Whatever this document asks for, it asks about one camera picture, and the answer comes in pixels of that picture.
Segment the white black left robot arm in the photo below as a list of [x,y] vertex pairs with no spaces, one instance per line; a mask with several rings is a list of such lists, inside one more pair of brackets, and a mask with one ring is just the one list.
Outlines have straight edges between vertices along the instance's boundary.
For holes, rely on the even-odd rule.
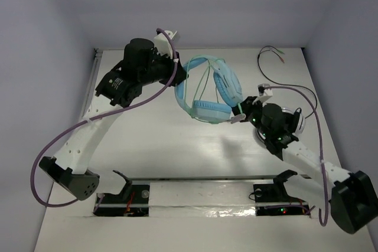
[[[115,120],[185,80],[186,73],[175,49],[174,37],[172,31],[158,29],[152,41],[132,39],[124,49],[123,60],[97,85],[81,121],[60,133],[41,150],[30,174],[32,194],[41,205],[60,208],[88,199],[100,181],[99,175],[89,170],[90,160]],[[65,204],[43,201],[35,186],[37,168],[74,196],[74,200]]]

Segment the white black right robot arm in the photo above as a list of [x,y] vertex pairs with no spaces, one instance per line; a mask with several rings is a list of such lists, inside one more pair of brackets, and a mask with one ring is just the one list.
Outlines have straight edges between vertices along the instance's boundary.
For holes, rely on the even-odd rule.
[[251,123],[263,137],[269,153],[307,175],[285,172],[276,176],[273,195],[281,201],[302,199],[319,209],[321,225],[328,218],[346,233],[354,234],[377,218],[377,195],[367,174],[355,173],[326,162],[323,153],[314,153],[296,135],[294,123],[300,113],[287,113],[273,103],[263,104],[248,97],[232,108],[242,122]]

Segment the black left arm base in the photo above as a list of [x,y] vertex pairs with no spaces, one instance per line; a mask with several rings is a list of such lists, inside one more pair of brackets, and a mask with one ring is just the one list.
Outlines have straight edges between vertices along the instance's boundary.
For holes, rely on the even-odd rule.
[[93,215],[97,217],[148,217],[150,184],[133,184],[123,173],[125,184],[118,194],[99,193],[94,204]]

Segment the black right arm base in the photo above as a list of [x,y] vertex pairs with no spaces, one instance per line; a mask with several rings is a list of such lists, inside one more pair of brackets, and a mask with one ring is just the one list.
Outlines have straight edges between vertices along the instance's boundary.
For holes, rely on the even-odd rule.
[[248,198],[255,202],[257,216],[286,216],[303,215],[310,216],[313,207],[308,203],[289,196],[284,187],[284,183],[290,177],[298,174],[292,170],[286,170],[273,178],[269,184],[254,184],[252,192]]

